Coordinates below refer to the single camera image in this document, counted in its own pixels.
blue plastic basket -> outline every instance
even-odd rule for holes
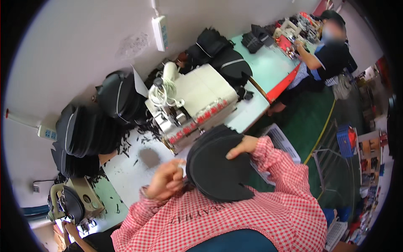
[[[351,148],[348,129],[350,125],[340,125],[339,130],[337,131],[337,142],[339,143],[341,156],[344,158],[350,158],[354,156],[354,148]]]

red checkered shirt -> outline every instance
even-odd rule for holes
[[[186,251],[210,238],[238,229],[266,236],[278,251],[322,251],[326,218],[309,190],[308,167],[295,165],[259,139],[251,154],[260,171],[269,171],[274,192],[257,192],[250,200],[217,203],[198,190],[177,194],[166,203],[140,193],[121,227],[113,232],[116,251]]]

red table edge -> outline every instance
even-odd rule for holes
[[[273,103],[277,97],[290,85],[290,83],[295,79],[295,76],[297,75],[299,66],[301,63],[299,63],[294,70],[292,70],[282,81],[280,81],[272,90],[270,90],[266,94],[266,99],[269,101],[269,103]]]

green floor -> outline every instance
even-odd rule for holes
[[[322,93],[305,93],[281,113],[275,114],[272,117],[263,116],[247,134],[260,136],[265,127],[276,123],[294,146],[301,158],[301,162],[304,162],[308,155],[310,155],[323,130],[333,101],[334,96],[329,87],[326,87]],[[335,103],[329,124],[334,120],[336,120],[338,125],[350,122],[353,127],[357,127],[359,135],[364,133],[357,90],[352,91],[349,99],[338,100]],[[328,144],[327,141],[329,140],[322,140],[320,144],[326,145]],[[337,140],[334,138],[331,145],[333,146],[335,143],[337,143]],[[337,144],[334,147],[336,151],[339,150]],[[333,156],[328,157],[328,154],[324,156],[323,162],[327,162],[326,166],[329,171],[327,172],[325,183],[325,187],[328,190],[321,195],[322,189],[320,187],[318,170],[314,159],[309,159],[307,165],[309,166],[310,189],[313,196],[316,198],[320,196],[318,201],[321,207],[353,207],[359,199],[359,169],[354,170],[354,167],[358,165],[358,160],[355,157],[355,159],[347,159],[347,161],[350,167],[347,165],[345,159]],[[274,190],[274,187],[267,185],[258,174],[254,174],[251,177],[249,185],[261,192],[272,192]]]

sewing machine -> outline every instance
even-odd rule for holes
[[[158,103],[155,96],[163,100],[163,94],[168,98]],[[145,104],[160,130],[161,141],[173,154],[221,124],[238,100],[235,90],[211,65],[180,75],[173,62],[165,64],[162,80],[154,80],[148,98]]]
[[[296,48],[294,46],[295,40],[305,42],[305,49],[312,52],[315,51],[315,44],[318,42],[318,29],[319,25],[315,22],[310,23],[310,20],[303,17],[301,14],[297,15],[298,26],[292,23],[289,18],[286,18],[280,28],[276,28],[273,37],[276,44],[282,49],[285,55],[291,60],[297,58]]]
[[[105,209],[85,177],[70,178],[63,184],[53,185],[50,198],[50,221],[68,217],[76,226],[80,226]]]

